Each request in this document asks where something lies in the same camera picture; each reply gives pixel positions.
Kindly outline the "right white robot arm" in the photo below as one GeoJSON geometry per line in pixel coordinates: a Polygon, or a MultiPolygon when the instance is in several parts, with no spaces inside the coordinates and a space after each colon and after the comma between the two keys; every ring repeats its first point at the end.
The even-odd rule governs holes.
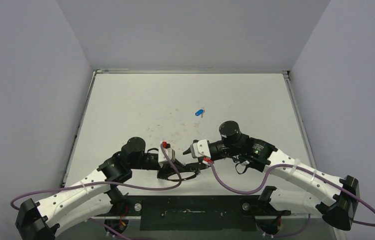
{"type": "Polygon", "coordinates": [[[351,230],[360,193],[355,177],[333,176],[312,168],[271,143],[242,133],[233,120],[222,123],[219,133],[219,141],[194,140],[183,154],[206,165],[230,158],[247,169],[279,177],[301,189],[282,190],[261,183],[263,197],[258,200],[258,208],[263,214],[275,210],[308,213],[322,217],[339,230],[351,230]]]}

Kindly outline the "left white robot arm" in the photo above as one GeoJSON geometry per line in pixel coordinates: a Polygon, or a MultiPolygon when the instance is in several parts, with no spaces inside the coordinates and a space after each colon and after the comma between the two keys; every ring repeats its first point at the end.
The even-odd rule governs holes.
{"type": "Polygon", "coordinates": [[[54,240],[91,217],[121,214],[125,202],[118,186],[132,187],[126,181],[133,169],[160,174],[170,170],[179,176],[181,166],[166,142],[160,143],[158,153],[149,153],[142,138],[132,137],[119,152],[72,186],[53,190],[51,196],[38,201],[29,198],[22,202],[15,226],[23,240],[54,240]]]}

